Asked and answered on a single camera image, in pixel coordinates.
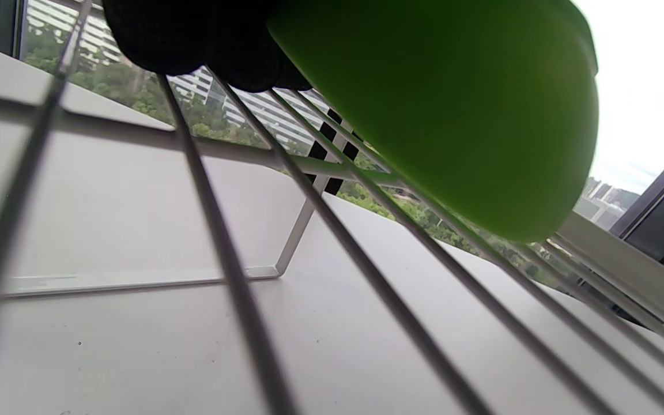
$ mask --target glass window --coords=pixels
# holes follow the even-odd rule
[[[50,0],[29,0],[22,59],[52,73],[63,42],[76,23],[76,16],[76,10]],[[72,84],[173,125],[156,76],[132,64],[119,52],[103,19],[92,16],[87,20],[81,42],[81,56],[76,73],[69,79]],[[181,105],[195,136],[266,148],[263,140],[247,124],[239,109],[226,97],[206,68],[169,80],[184,98]],[[322,125],[321,119],[291,94],[284,91],[279,93],[314,127]],[[237,94],[287,150],[301,156],[309,152],[313,142],[311,134],[269,95],[242,91],[237,91]],[[310,95],[309,98],[322,111],[327,111],[324,100],[316,95]]]
[[[574,2],[593,32],[601,108],[575,212],[608,231],[664,169],[664,2]]]

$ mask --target green foliage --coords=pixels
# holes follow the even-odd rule
[[[67,34],[46,24],[28,27],[24,61],[48,73],[55,71],[58,56],[63,50]],[[89,52],[79,60],[76,73],[69,81],[110,100],[129,106],[156,120],[173,125],[163,91],[155,74],[129,63],[108,60],[102,51]],[[235,126],[227,122],[222,103],[193,95],[181,102],[184,116],[198,137],[223,139],[237,144],[264,147],[260,137],[250,126]]]
[[[26,36],[24,61],[48,73],[53,73],[58,63],[58,56],[60,56],[63,50],[66,36],[65,32],[61,32],[48,25],[43,27],[29,27]],[[82,58],[76,73],[72,74],[69,81],[72,84],[81,86],[110,100],[129,106],[132,110],[152,116],[156,120],[173,124],[171,113],[168,110],[168,105],[165,102],[156,76],[148,74],[144,70],[130,64],[109,61],[101,51],[92,52]],[[203,102],[200,96],[193,95],[184,99],[182,106],[186,121],[191,128],[192,134],[196,137],[220,139],[254,147],[267,147],[263,140],[247,124],[237,126],[228,123],[224,115],[222,103],[216,100],[208,99],[206,102]],[[270,131],[274,136],[277,135],[277,132],[273,129],[270,129]],[[311,145],[296,140],[289,140],[284,143],[284,146],[289,153],[298,156],[306,156],[311,149]],[[380,171],[376,163],[372,162],[362,153],[356,157],[355,164],[364,170]],[[386,192],[430,236],[477,255],[475,249],[451,231],[440,218],[422,206],[411,195],[400,190],[387,190]],[[356,182],[343,182],[338,196],[364,209],[393,220],[393,215],[385,207],[372,199],[371,195]],[[548,286],[554,286],[542,270],[526,262],[518,252],[509,248],[505,242],[480,229],[477,229],[477,233],[498,250],[503,257],[507,258],[512,265],[524,270],[535,281]],[[565,270],[562,263],[551,258],[548,253],[541,252],[540,255],[543,255],[546,261],[567,275],[568,271]]]

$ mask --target sky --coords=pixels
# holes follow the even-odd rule
[[[642,193],[664,169],[664,0],[574,0],[598,55],[591,175]]]

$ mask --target green rubber object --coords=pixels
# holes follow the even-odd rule
[[[286,0],[269,29],[361,138],[478,226],[537,241],[579,198],[598,66],[568,0]]]

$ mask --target white wire rack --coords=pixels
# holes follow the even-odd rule
[[[379,295],[382,302],[404,328],[408,336],[418,347],[433,371],[439,376],[450,393],[469,413],[492,413],[482,397],[469,385],[461,375],[458,362],[452,362],[430,334],[424,329],[414,313],[404,304],[396,291],[386,279],[386,276],[366,255],[358,242],[351,236],[342,221],[322,199],[320,192],[324,189],[326,180],[317,180],[312,184],[305,173],[312,173],[346,180],[358,181],[372,196],[387,208],[408,231],[429,252],[434,255],[445,268],[450,271],[453,278],[458,279],[476,299],[498,318],[503,326],[513,334],[538,360],[553,373],[572,393],[583,402],[583,405],[593,413],[604,415],[617,413],[616,408],[608,405],[579,375],[574,373],[568,365],[548,346],[546,346],[532,331],[516,318],[501,302],[498,301],[474,276],[464,268],[458,260],[448,254],[434,239],[416,224],[392,199],[380,188],[399,187],[407,189],[416,195],[422,203],[434,211],[453,231],[466,239],[484,257],[500,266],[506,274],[521,286],[537,302],[550,310],[565,326],[592,346],[599,354],[605,357],[624,376],[635,384],[641,391],[664,409],[664,388],[656,384],[643,371],[625,358],[613,346],[591,328],[576,318],[561,304],[545,294],[542,289],[535,286],[527,275],[515,268],[506,258],[503,258],[493,247],[475,233],[468,224],[451,214],[445,207],[425,196],[423,192],[408,183],[403,176],[387,166],[375,152],[363,145],[362,142],[350,133],[346,123],[336,123],[325,115],[304,95],[293,93],[293,96],[304,103],[310,111],[334,128],[338,135],[334,141],[327,139],[319,133],[309,122],[300,115],[277,92],[271,91],[269,95],[287,110],[295,120],[303,126],[316,141],[327,150],[327,160],[314,160],[306,157],[289,155],[282,145],[277,142],[271,133],[263,126],[261,121],[253,115],[235,91],[222,79],[214,76],[227,96],[234,102],[245,119],[255,129],[269,150],[255,149],[243,145],[229,144],[213,140],[198,140],[191,136],[189,126],[182,115],[182,110],[176,95],[171,89],[168,79],[159,76],[159,84],[171,108],[176,121],[176,131],[164,131],[145,126],[137,126],[120,121],[97,118],[96,116],[73,113],[60,105],[61,95],[67,85],[67,79],[74,63],[78,58],[78,45],[84,31],[84,24],[92,11],[90,0],[84,0],[77,5],[80,8],[76,25],[67,40],[63,55],[60,58],[58,69],[52,78],[47,96],[40,105],[29,105],[0,98],[0,119],[7,119],[17,123],[26,123],[32,126],[29,141],[18,161],[15,172],[7,188],[7,197],[2,198],[0,206],[0,285],[2,271],[10,256],[14,236],[18,230],[25,203],[29,197],[32,182],[37,174],[44,149],[48,142],[51,129],[58,128],[63,131],[87,131],[89,134],[105,139],[132,142],[132,144],[148,145],[164,149],[182,150],[184,152],[190,174],[193,179],[196,194],[198,194],[206,226],[210,231],[214,246],[216,247],[221,268],[224,273],[224,282],[231,294],[238,321],[242,326],[242,333],[247,341],[256,375],[260,380],[263,394],[270,412],[276,414],[298,413],[295,399],[284,380],[284,373],[276,358],[273,345],[263,324],[261,314],[256,307],[255,300],[248,288],[248,281],[256,278],[279,278],[284,274],[293,253],[305,231],[305,228],[316,211],[329,226],[340,244],[347,250],[350,257],[361,270],[369,284]],[[340,151],[346,142],[364,153],[377,163],[383,172],[362,171]],[[256,163],[272,168],[284,169],[298,187],[305,194],[306,200],[300,215],[293,226],[287,243],[280,257],[271,266],[261,266],[245,270],[240,265],[237,252],[232,244],[232,238],[223,220],[214,196],[210,177],[203,168],[201,155],[237,160],[245,163]],[[554,257],[588,281],[593,287],[606,297],[627,310],[638,321],[649,329],[664,337],[664,267],[657,265],[645,255],[634,250],[624,242],[615,239],[600,229],[594,227],[579,216],[570,216],[569,220],[550,240],[542,244],[527,247],[512,244],[511,247],[524,255],[535,265],[542,268],[551,278],[554,278],[571,295],[585,303],[588,307],[602,316],[619,333],[626,336],[642,349],[648,356],[664,367],[664,352],[652,342],[630,328],[623,320],[606,310],[596,299],[583,288],[569,281],[553,266],[535,252],[535,249],[546,250]]]

